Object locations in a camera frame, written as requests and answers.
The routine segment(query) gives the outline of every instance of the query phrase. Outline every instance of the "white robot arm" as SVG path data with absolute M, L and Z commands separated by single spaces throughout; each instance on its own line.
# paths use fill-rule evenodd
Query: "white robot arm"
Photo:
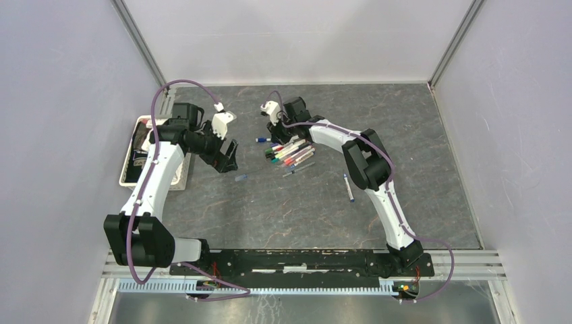
M 403 211 L 395 195 L 393 181 L 389 179 L 389 164 L 361 140 L 350 135 L 356 134 L 368 138 L 385 152 L 375 131 L 356 132 L 336 126 L 321 116 L 312 117 L 306 109 L 306 103 L 299 97 L 284 103 L 283 108 L 284 111 L 274 101 L 268 101 L 260 108 L 262 114 L 270 118 L 267 128 L 272 134 L 273 142 L 284 144 L 292 136 L 297 135 L 299 138 L 329 146 L 343 153 L 354 184 L 366 192 L 375 206 L 385 230 L 390 252 L 401 259 L 403 266 L 408 266 L 416 260 L 423 253 L 423 249 L 417 240 L 405 232 L 404 228 L 415 235 L 405 217 L 400 218 L 396 214 L 396 210 L 400 215 L 403 215 Z M 365 152 L 371 155 L 365 158 L 362 154 Z
M 332 124 L 327 119 L 320 120 L 320 124 Z M 347 130 L 348 132 L 353 132 L 359 134 L 359 132 L 355 132 L 353 130 Z M 355 138 L 342 134 L 332 128 L 324 127 L 324 126 L 312 126 L 310 127 L 310 136 L 312 137 L 312 142 L 316 144 L 323 144 L 326 146 L 335 149 L 336 151 L 343 153 L 342 145 L 344 145 L 348 141 L 353 141 Z M 399 208 L 400 213 L 403 215 L 403 211 L 401 210 L 401 206 L 399 205 L 399 201 L 395 196 L 395 190 L 393 189 L 393 181 L 389 182 L 389 192 L 385 190 L 385 185 L 378 186 L 377 190 L 373 189 L 365 189 L 364 190 L 368 197 L 372 200 L 372 203 L 375 206 L 377 211 L 377 215 L 381 220 L 381 224 L 383 225 L 383 229 L 385 230 L 385 237 L 387 239 L 387 244 L 392 248 L 399 250 L 401 248 L 405 248 L 413 243 L 413 238 L 407 235 L 401 224 L 399 223 L 399 219 L 391 206 L 391 202 L 389 200 L 389 195 L 393 195 L 393 200 Z M 407 223 L 405 218 L 402 218 L 404 226 L 411 232 L 411 228 Z

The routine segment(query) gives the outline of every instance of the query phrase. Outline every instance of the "white bracket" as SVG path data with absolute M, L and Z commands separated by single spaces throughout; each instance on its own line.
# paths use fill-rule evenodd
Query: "white bracket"
M 216 113 L 212 117 L 212 131 L 220 138 L 224 139 L 228 132 L 228 124 L 236 119 L 236 115 L 230 111 Z

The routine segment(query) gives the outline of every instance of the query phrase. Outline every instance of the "marker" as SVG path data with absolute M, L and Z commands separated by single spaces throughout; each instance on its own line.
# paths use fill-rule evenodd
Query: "marker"
M 288 162 L 288 166 L 299 163 L 303 158 L 310 155 L 310 153 L 313 155 L 315 150 L 316 149 L 314 147 L 312 147 L 311 149 L 304 152 L 302 155 L 300 155 L 300 156 L 296 157 L 295 159 L 291 160 L 290 162 Z
M 302 145 L 300 147 L 300 149 L 298 150 L 298 152 L 296 152 L 293 155 L 290 155 L 288 158 L 286 158 L 286 160 L 284 160 L 285 164 L 290 164 L 292 163 L 292 161 L 296 160 L 297 158 L 301 157 L 304 153 L 308 152 L 309 150 L 313 149 L 314 147 L 312 145 L 310 145 L 310 143 L 307 143 L 305 145 Z
M 279 157 L 279 160 L 286 163 L 286 160 L 291 159 L 292 157 L 294 157 L 295 155 L 300 154 L 300 152 L 304 151 L 306 148 L 308 148 L 308 146 L 310 145 L 310 143 L 305 143 L 303 145 L 300 145 L 299 147 L 297 147 L 295 150 L 293 150 L 292 152 L 290 152 L 289 154 L 283 155 L 281 157 Z
M 343 181 L 345 181 L 345 187 L 347 188 L 347 194 L 349 195 L 349 201 L 353 203 L 355 199 L 353 199 L 353 195 L 351 194 L 351 188 L 349 187 L 349 181 L 347 181 L 347 174 L 343 174 Z
M 284 148 L 284 146 L 282 146 L 282 145 L 272 146 L 272 147 L 266 149 L 264 152 L 265 152 L 265 153 L 272 153 L 272 152 L 275 152 L 275 151 L 280 151 L 280 150 L 282 150 L 283 148 Z
M 305 160 L 309 159 L 310 157 L 312 157 L 314 155 L 314 152 L 309 152 L 309 155 L 305 155 L 305 157 L 300 158 L 300 161 L 292 163 L 290 165 L 290 168 L 294 168 L 297 167 L 298 165 L 302 164 L 302 162 L 304 162 Z
M 292 153 L 293 151 L 296 151 L 298 149 L 298 147 L 300 145 L 304 144 L 305 142 L 306 142 L 306 140 L 300 140 L 300 141 L 292 144 L 289 148 L 283 148 L 281 152 L 276 154 L 276 158 L 280 159 L 281 157 L 287 156 L 288 154 Z
M 316 162 L 310 162 L 310 163 L 308 163 L 308 164 L 306 164 L 306 165 L 303 165 L 303 166 L 301 166 L 301 167 L 299 167 L 299 168 L 297 168 L 297 169 L 292 169 L 292 170 L 288 171 L 288 173 L 282 175 L 282 178 L 286 178 L 287 176 L 290 176 L 291 174 L 295 174 L 296 172 L 302 171 L 302 170 L 304 170 L 304 169 L 307 168 L 307 167 L 313 166 L 314 164 L 316 164 Z
M 285 148 L 282 149 L 282 152 L 278 153 L 276 157 L 281 157 L 283 155 L 289 154 L 290 152 L 292 152 L 295 148 L 299 147 L 300 145 L 302 145 L 303 143 L 305 143 L 306 140 L 299 140 L 297 142 L 294 143 L 290 143 L 288 144 Z

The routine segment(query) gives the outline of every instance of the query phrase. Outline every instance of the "metal frame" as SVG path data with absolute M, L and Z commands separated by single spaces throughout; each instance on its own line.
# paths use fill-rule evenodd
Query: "metal frame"
M 386 253 L 385 250 L 377 250 L 375 252 Z M 422 281 L 444 281 L 449 270 L 451 269 L 451 257 L 446 250 L 429 250 L 431 254 L 435 276 L 422 277 Z M 455 272 L 452 280 L 455 281 L 487 281 L 491 295 L 493 296 L 494 305 L 500 319 L 501 324 L 516 324 L 517 319 L 513 307 L 510 303 L 510 291 L 507 285 L 507 276 L 498 256 L 494 250 L 454 250 L 455 255 Z M 142 277 L 149 272 L 149 268 L 136 267 L 137 274 Z M 138 290 L 131 285 L 133 279 L 127 267 L 119 266 L 115 262 L 113 253 L 109 251 L 103 274 L 101 276 L 100 285 L 96 300 L 90 315 L 89 324 L 108 323 L 115 297 L 118 292 L 162 292 L 162 293 L 182 293 L 185 291 L 185 284 L 192 284 L 197 280 L 207 279 L 202 276 L 173 276 L 169 274 L 168 269 L 157 269 L 151 276 L 151 284 L 153 286 L 143 287 Z M 404 281 L 413 278 L 388 278 L 380 280 L 380 289 L 372 288 L 369 290 L 352 290 L 336 292 L 334 290 L 321 291 L 297 291 L 297 290 L 259 290 L 255 294 L 374 294 L 389 295 L 391 294 L 386 288 L 392 281 Z
M 435 87 L 437 82 L 439 82 L 439 79 L 441 78 L 443 72 L 449 65 L 449 62 L 453 58 L 455 52 L 457 51 L 457 48 L 461 44 L 461 41 L 463 40 L 463 38 L 465 38 L 465 35 L 467 34 L 469 27 L 471 26 L 475 17 L 479 13 L 484 1 L 485 0 L 473 0 L 471 5 L 469 6 L 467 13 L 465 13 L 465 17 L 463 17 L 463 20 L 461 21 L 461 24 L 457 28 L 457 31 L 455 32 L 453 39 L 451 39 L 449 46 L 445 50 L 445 54 L 443 54 L 443 57 L 441 57 L 441 60 L 439 61 L 439 64 L 437 64 L 435 72 L 433 72 L 431 79 L 429 79 L 429 85 L 432 88 Z
M 129 32 L 129 35 L 131 36 L 133 43 L 135 43 L 135 46 L 139 50 L 139 53 L 141 53 L 141 56 L 143 57 L 145 64 L 147 65 L 149 71 L 151 72 L 153 78 L 155 79 L 155 82 L 157 82 L 159 86 L 162 86 L 165 83 L 167 83 L 165 77 L 163 76 L 163 73 L 161 72 L 161 69 L 157 65 L 157 62 L 155 61 L 155 58 L 151 54 L 149 46 L 147 46 L 147 43 L 145 43 L 145 40 L 143 39 L 143 36 L 141 35 L 139 28 L 135 24 L 135 20 L 133 19 L 133 16 L 131 16 L 131 13 L 129 12 L 129 9 L 127 8 L 125 2 L 123 2 L 123 0 L 111 0 L 111 3 L 113 4 L 115 11 L 117 11 L 117 14 L 121 18 L 123 25 L 125 25 L 125 29 L 127 29 L 127 31 Z

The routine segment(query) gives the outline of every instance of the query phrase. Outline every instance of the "gray floor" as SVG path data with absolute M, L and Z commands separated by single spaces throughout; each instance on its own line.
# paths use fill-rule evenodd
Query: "gray floor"
M 422 283 L 433 291 L 440 282 Z M 110 323 L 500 323 L 488 284 L 452 282 L 418 304 L 387 296 L 265 295 L 225 302 L 190 302 L 181 294 L 120 293 Z
M 175 236 L 206 238 L 211 248 L 385 248 L 373 204 L 353 184 L 350 203 L 342 178 L 343 156 L 316 148 L 316 164 L 282 178 L 264 158 L 267 117 L 259 107 L 272 90 L 301 96 L 313 115 L 352 129 L 372 128 L 397 166 L 395 188 L 417 235 L 440 238 L 453 248 L 479 248 L 459 174 L 437 108 L 424 84 L 350 84 L 217 87 L 225 108 L 238 119 L 229 137 L 239 142 L 239 171 L 218 174 L 199 158 L 187 189 L 170 192 L 163 223 Z M 197 88 L 180 88 L 176 101 L 214 113 Z M 246 180 L 235 176 L 246 173 Z M 424 244 L 426 248 L 442 248 Z

